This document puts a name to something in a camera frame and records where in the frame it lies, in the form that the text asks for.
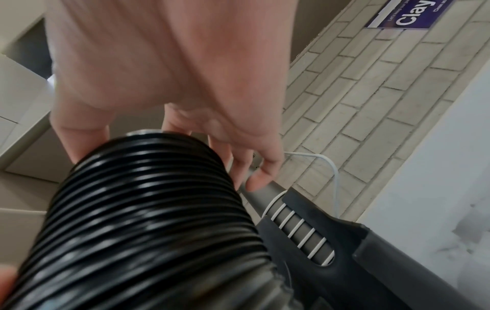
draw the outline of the black flexible hose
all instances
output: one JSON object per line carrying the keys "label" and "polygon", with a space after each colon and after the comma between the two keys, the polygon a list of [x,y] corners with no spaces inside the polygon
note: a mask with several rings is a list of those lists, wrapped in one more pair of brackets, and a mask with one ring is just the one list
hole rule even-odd
{"label": "black flexible hose", "polygon": [[154,131],[112,140],[73,168],[2,306],[301,308],[220,158]]}

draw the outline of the finger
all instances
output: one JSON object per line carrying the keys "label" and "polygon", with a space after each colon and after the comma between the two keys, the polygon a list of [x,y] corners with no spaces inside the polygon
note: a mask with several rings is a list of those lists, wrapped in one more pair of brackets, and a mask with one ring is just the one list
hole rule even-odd
{"label": "finger", "polygon": [[109,124],[115,114],[81,102],[70,93],[62,79],[56,83],[56,101],[50,114],[51,126],[70,160],[77,163],[109,140]]}
{"label": "finger", "polygon": [[213,138],[212,136],[208,136],[209,147],[218,154],[218,156],[223,161],[225,168],[228,168],[231,160],[231,147],[229,143],[221,142]]}
{"label": "finger", "polygon": [[235,189],[238,190],[252,163],[254,151],[241,147],[232,147],[231,153],[233,154],[233,163],[229,173]]}
{"label": "finger", "polygon": [[190,135],[192,131],[188,129],[181,128],[179,126],[176,126],[174,124],[174,119],[176,118],[175,112],[173,109],[170,109],[168,105],[165,106],[165,116],[163,117],[163,125],[162,125],[162,130],[163,131],[171,131],[171,132],[177,132],[177,133],[182,133],[185,135]]}
{"label": "finger", "polygon": [[0,265],[0,304],[9,295],[16,278],[17,271],[14,267]]}
{"label": "finger", "polygon": [[261,189],[273,181],[284,161],[284,151],[279,136],[274,138],[267,149],[258,152],[264,159],[260,168],[250,176],[245,184],[245,188],[250,192]]}

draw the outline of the purple sign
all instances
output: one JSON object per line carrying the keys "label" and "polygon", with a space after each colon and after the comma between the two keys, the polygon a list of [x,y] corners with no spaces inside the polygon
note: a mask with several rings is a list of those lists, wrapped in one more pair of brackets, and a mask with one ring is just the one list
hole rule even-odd
{"label": "purple sign", "polygon": [[390,0],[367,28],[429,29],[453,0]]}

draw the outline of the tiled wall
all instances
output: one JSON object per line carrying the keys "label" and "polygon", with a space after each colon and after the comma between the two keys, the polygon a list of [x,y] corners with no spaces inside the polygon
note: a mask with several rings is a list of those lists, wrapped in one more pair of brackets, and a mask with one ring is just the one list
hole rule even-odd
{"label": "tiled wall", "polygon": [[[364,29],[383,3],[351,2],[293,63],[284,105],[285,150],[335,162],[341,217],[350,221],[490,58],[489,0],[455,1],[429,31]],[[331,212],[323,162],[288,158],[276,181]]]}

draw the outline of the hand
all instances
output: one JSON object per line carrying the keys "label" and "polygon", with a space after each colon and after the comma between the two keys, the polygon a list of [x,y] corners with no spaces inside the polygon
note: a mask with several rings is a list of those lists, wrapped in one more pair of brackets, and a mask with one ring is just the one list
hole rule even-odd
{"label": "hand", "polygon": [[0,305],[9,295],[16,278],[17,271],[15,268],[0,266]]}
{"label": "hand", "polygon": [[48,0],[57,78],[51,123],[73,162],[118,113],[165,104],[163,130],[209,136],[235,187],[283,161],[279,136],[297,0]]}

